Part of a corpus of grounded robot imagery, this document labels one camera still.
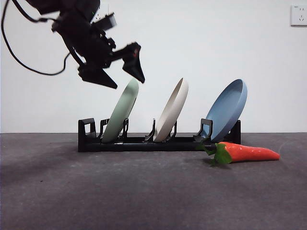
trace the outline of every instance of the white wall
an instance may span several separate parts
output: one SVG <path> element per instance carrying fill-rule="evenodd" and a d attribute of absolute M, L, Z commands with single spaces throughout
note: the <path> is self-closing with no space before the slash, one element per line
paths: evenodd
<path fill-rule="evenodd" d="M 142 46 L 146 82 L 130 115 L 130 132 L 150 131 L 152 118 L 159 118 L 182 77 L 189 94 L 179 132 L 198 131 L 200 118 L 238 78 L 248 86 L 243 132 L 307 131 L 307 28 L 290 26 L 290 5 L 307 0 L 109 2 L 118 25 L 107 35 L 118 48 L 133 41 Z M 54 72 L 67 50 L 50 27 L 27 21 L 9 5 L 5 29 L 16 55 L 33 68 Z M 1 39 L 1 132 L 77 132 L 78 119 L 108 118 L 131 79 L 122 64 L 107 69 L 117 90 L 83 82 L 71 57 L 63 74 L 42 76 L 16 63 Z"/>

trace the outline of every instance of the cream plate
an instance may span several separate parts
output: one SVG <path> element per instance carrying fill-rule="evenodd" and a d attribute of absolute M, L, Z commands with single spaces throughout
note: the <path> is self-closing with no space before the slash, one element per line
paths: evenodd
<path fill-rule="evenodd" d="M 162 115 L 156 123 L 155 132 L 153 135 L 154 142 L 164 141 L 168 134 L 172 131 L 172 128 L 182 110 L 184 102 L 186 101 L 188 91 L 189 85 L 182 78 L 168 99 Z"/>

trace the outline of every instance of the black cable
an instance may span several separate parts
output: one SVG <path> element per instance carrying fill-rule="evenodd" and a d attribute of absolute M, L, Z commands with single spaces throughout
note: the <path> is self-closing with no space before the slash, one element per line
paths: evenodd
<path fill-rule="evenodd" d="M 64 58 L 64 67 L 63 67 L 63 69 L 62 69 L 61 71 L 57 72 L 57 73 L 43 73 L 43 72 L 37 71 L 37 70 L 35 70 L 35 69 L 32 69 L 32 68 L 26 66 L 24 63 L 22 63 L 22 62 L 15 56 L 15 54 L 13 53 L 13 51 L 12 51 L 12 49 L 11 49 L 11 47 L 10 47 L 10 44 L 9 44 L 7 38 L 6 38 L 5 32 L 4 32 L 4 19 L 5 19 L 5 14 L 6 14 L 6 10 L 7 10 L 9 1 L 10 1 L 10 0 L 7 0 L 6 3 L 5 3 L 5 6 L 4 6 L 3 15 L 2 15 L 2 19 L 1 19 L 1 31 L 2 31 L 2 35 L 3 35 L 3 39 L 4 39 L 4 41 L 5 41 L 5 44 L 6 44 L 6 46 L 8 47 L 9 52 L 11 53 L 11 55 L 13 56 L 13 58 L 14 58 L 20 65 L 22 65 L 22 66 L 25 67 L 26 69 L 28 69 L 28 70 L 30 70 L 30 71 L 33 71 L 33 72 L 35 72 L 35 73 L 39 73 L 39 74 L 42 74 L 42 75 L 48 75 L 48 76 L 55 76 L 55 75 L 58 75 L 58 74 L 62 73 L 62 72 L 65 70 L 65 68 L 66 68 L 66 60 L 67 60 L 67 58 L 69 57 L 70 53 L 69 53 L 68 55 L 66 55 L 66 57 Z M 30 21 L 32 21 L 32 22 L 46 22 L 46 21 L 48 20 L 47 18 L 42 19 L 42 20 L 41 20 L 41 19 L 35 20 L 35 19 L 31 18 L 28 14 L 26 14 L 18 3 L 17 3 L 17 4 L 15 3 L 15 5 L 17 6 L 17 8 L 20 7 L 20 9 L 21 9 L 22 11 L 21 11 L 19 8 L 18 8 L 18 10 L 23 14 L 24 17 L 26 17 L 28 20 L 30 20 Z"/>
<path fill-rule="evenodd" d="M 15 6 L 17 7 L 17 9 L 19 10 L 19 12 L 26 18 L 28 19 L 29 21 L 33 22 L 33 23 L 40 23 L 40 22 L 47 22 L 48 20 L 53 20 L 53 21 L 57 21 L 56 19 L 53 19 L 53 18 L 39 18 L 38 20 L 34 19 L 34 18 L 31 18 L 24 10 L 23 8 L 21 7 L 21 5 L 19 5 L 18 1 L 17 0 L 12 0 L 13 3 L 15 4 Z"/>

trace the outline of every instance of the plate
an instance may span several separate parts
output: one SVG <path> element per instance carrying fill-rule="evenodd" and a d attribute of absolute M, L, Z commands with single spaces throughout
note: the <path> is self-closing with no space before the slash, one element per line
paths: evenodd
<path fill-rule="evenodd" d="M 183 78 L 180 79 L 156 123 L 153 135 L 154 142 L 164 141 L 172 131 L 186 101 L 188 91 L 188 83 Z"/>
<path fill-rule="evenodd" d="M 126 86 L 119 101 L 117 102 L 110 120 L 103 133 L 101 142 L 108 143 L 114 141 L 119 136 L 123 129 L 123 122 L 130 115 L 134 106 L 135 100 L 138 96 L 139 84 L 135 79 L 132 79 Z"/>
<path fill-rule="evenodd" d="M 206 119 L 213 121 L 213 142 L 222 141 L 239 119 L 248 95 L 248 89 L 243 80 L 237 79 L 230 83 L 211 107 Z M 209 127 L 204 125 L 202 137 L 206 137 Z"/>

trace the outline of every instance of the green leaves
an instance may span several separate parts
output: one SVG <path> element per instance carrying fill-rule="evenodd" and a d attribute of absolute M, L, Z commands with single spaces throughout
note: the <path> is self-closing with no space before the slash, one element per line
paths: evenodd
<path fill-rule="evenodd" d="M 232 159 L 227 150 L 225 149 L 225 144 L 215 144 L 216 145 L 216 153 L 214 155 L 214 159 L 220 164 L 229 164 Z"/>
<path fill-rule="evenodd" d="M 215 165 L 216 163 L 219 164 L 229 164 L 231 163 L 232 159 L 230 154 L 225 149 L 225 144 L 216 143 L 216 149 L 208 150 L 205 146 L 201 143 L 196 147 L 196 150 L 205 151 L 208 156 L 214 155 L 214 158 L 211 160 L 211 165 Z"/>

